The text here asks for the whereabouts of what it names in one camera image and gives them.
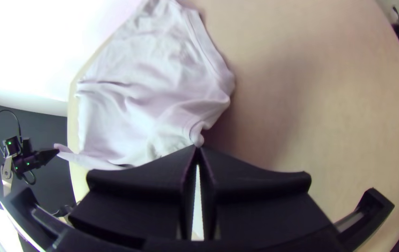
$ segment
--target black cable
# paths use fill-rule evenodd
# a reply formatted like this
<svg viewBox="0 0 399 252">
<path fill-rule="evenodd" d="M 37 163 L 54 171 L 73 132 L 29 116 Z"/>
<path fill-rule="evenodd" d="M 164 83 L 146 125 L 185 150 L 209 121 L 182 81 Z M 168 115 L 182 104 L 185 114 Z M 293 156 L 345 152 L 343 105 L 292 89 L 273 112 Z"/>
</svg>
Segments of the black cable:
<svg viewBox="0 0 399 252">
<path fill-rule="evenodd" d="M 56 212 L 52 213 L 54 217 L 64 217 L 71 213 L 75 207 L 77 207 L 79 204 L 79 201 L 75 204 L 72 205 L 64 205 L 63 207 L 60 207 Z"/>
<path fill-rule="evenodd" d="M 397 10 L 397 8 L 395 6 L 392 6 L 392 10 L 397 13 L 397 17 L 399 18 L 399 11 Z"/>
<path fill-rule="evenodd" d="M 17 119 L 17 116 L 14 114 L 14 112 L 12 112 L 11 110 L 8 110 L 8 109 L 0 110 L 0 113 L 2 113 L 2 112 L 10 112 L 14 116 L 14 118 L 16 118 L 17 127 L 19 129 L 19 139 L 20 139 L 21 148 L 22 148 L 22 130 L 21 130 L 21 124 L 19 123 L 19 120 Z M 2 152 L 3 157 L 5 158 L 6 157 L 5 156 L 5 148 L 2 149 L 1 145 L 0 145 L 0 151 Z"/>
<path fill-rule="evenodd" d="M 32 170 L 29 170 L 28 172 L 30 172 L 31 176 L 33 177 L 33 181 L 30 182 L 30 181 L 28 180 L 28 178 L 25 176 L 25 173 L 22 174 L 23 180 L 25 181 L 25 183 L 27 183 L 27 184 L 29 184 L 29 185 L 34 185 L 34 184 L 36 184 L 36 176 L 35 176 L 35 174 L 33 173 Z"/>
</svg>

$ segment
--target wrinkled fabric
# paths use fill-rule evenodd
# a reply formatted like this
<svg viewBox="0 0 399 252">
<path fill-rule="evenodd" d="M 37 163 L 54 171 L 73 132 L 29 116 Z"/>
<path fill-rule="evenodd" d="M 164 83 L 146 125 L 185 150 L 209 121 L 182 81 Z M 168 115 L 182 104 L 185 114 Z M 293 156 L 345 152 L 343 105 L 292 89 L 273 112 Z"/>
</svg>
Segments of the wrinkled fabric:
<svg viewBox="0 0 399 252">
<path fill-rule="evenodd" d="M 175 0 L 146 0 L 77 83 L 77 162 L 139 166 L 199 147 L 201 130 L 229 106 L 233 89 L 199 13 Z M 61 152 L 70 161 L 77 155 Z"/>
</svg>

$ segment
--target white wall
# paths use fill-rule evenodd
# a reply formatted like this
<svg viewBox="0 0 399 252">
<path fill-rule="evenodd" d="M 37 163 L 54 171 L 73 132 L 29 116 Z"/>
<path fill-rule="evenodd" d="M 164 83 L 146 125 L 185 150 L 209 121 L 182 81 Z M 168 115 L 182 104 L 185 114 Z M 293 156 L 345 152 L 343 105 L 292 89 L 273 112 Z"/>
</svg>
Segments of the white wall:
<svg viewBox="0 0 399 252">
<path fill-rule="evenodd" d="M 140 0 L 0 0 L 0 105 L 67 115 L 69 85 Z"/>
</svg>

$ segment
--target black wall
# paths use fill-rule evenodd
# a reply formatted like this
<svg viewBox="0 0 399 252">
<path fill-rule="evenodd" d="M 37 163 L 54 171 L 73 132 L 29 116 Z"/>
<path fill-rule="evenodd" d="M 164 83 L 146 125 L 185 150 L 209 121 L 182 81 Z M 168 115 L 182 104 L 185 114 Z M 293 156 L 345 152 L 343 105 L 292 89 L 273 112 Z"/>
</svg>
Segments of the black wall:
<svg viewBox="0 0 399 252">
<path fill-rule="evenodd" d="M 0 106 L 0 110 L 9 109 Z M 29 137 L 33 149 L 52 148 L 54 143 L 67 145 L 67 118 L 45 115 L 22 110 L 10 109 L 21 123 L 22 136 Z M 0 114 L 0 141 L 17 134 L 17 123 L 8 112 Z M 3 163 L 0 152 L 0 165 Z M 29 186 L 39 204 L 48 212 L 55 212 L 61 206 L 73 204 L 72 185 L 69 164 L 55 157 L 46 166 L 34 171 L 37 182 Z M 28 186 L 23 180 L 14 179 L 12 191 Z M 3 197 L 3 186 L 0 177 L 0 199 Z"/>
</svg>

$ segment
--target beige table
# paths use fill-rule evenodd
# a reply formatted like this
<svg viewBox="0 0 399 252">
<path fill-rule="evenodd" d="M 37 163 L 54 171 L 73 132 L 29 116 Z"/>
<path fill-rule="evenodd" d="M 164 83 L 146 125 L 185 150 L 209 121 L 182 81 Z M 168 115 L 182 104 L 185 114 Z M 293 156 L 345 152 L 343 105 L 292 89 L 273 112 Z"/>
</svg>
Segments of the beige table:
<svg viewBox="0 0 399 252">
<path fill-rule="evenodd" d="M 399 42 L 375 1 L 193 2 L 237 77 L 206 143 L 269 170 L 309 172 L 309 193 L 333 222 L 375 187 L 395 209 L 360 251 L 390 250 L 399 239 Z M 85 171 L 70 172 L 80 200 Z"/>
</svg>

